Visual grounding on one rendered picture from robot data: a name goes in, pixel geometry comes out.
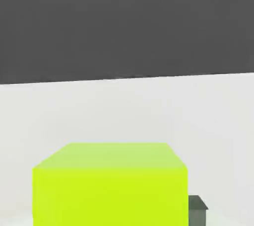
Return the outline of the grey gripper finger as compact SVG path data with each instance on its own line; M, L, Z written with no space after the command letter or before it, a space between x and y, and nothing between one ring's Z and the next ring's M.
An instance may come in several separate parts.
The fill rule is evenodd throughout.
M189 226L217 226L216 213L199 195L189 195Z

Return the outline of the small yellow-green cube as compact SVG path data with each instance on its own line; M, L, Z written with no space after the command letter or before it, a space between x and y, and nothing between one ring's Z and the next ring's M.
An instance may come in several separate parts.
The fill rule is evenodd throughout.
M167 143L71 143L32 170L33 226L188 226L188 170Z

